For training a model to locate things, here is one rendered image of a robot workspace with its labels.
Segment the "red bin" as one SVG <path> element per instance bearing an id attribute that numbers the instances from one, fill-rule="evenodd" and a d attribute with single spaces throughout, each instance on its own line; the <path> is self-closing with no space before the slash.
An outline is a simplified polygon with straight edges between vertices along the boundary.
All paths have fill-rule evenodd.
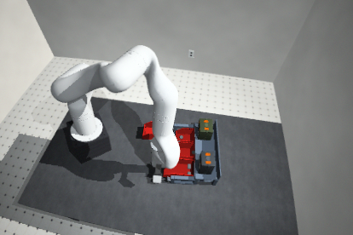
<path id="1" fill-rule="evenodd" d="M 188 169 L 188 163 L 191 164 L 191 169 Z M 191 175 L 188 175 L 188 171 L 191 172 Z M 179 158 L 177 165 L 173 169 L 164 168 L 163 175 L 164 177 L 171 177 L 171 175 L 194 176 L 194 160 Z"/>
<path id="2" fill-rule="evenodd" d="M 181 142 L 178 144 L 180 146 L 180 157 L 179 158 L 193 159 L 195 161 L 195 155 L 192 154 L 192 151 L 194 151 L 194 143 Z"/>
<path id="3" fill-rule="evenodd" d="M 143 133 L 142 133 L 143 139 L 151 140 L 154 137 L 153 131 L 152 131 L 152 125 L 153 125 L 153 121 L 144 124 Z"/>
<path id="4" fill-rule="evenodd" d="M 183 139 L 180 139 L 180 135 L 183 136 Z M 176 139 L 181 142 L 191 142 L 194 143 L 194 129 L 191 128 L 182 128 L 176 131 Z"/>

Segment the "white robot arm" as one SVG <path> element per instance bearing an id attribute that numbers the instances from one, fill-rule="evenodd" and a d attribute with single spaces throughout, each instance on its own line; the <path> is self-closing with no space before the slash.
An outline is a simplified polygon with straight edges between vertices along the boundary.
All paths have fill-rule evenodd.
<path id="1" fill-rule="evenodd" d="M 180 146 L 172 131 L 178 92 L 160 69 L 158 59 L 150 48 L 137 45 L 112 63 L 99 62 L 92 66 L 77 64 L 59 76 L 51 84 L 50 91 L 56 100 L 67 103 L 73 120 L 72 137 L 86 142 L 96 139 L 102 132 L 102 123 L 96 117 L 94 121 L 90 102 L 94 90 L 106 87 L 112 93 L 121 93 L 142 75 L 147 79 L 148 93 L 153 101 L 154 137 L 150 142 L 153 160 L 167 169 L 173 169 L 180 157 Z M 161 183 L 162 164 L 156 164 L 153 182 Z"/>

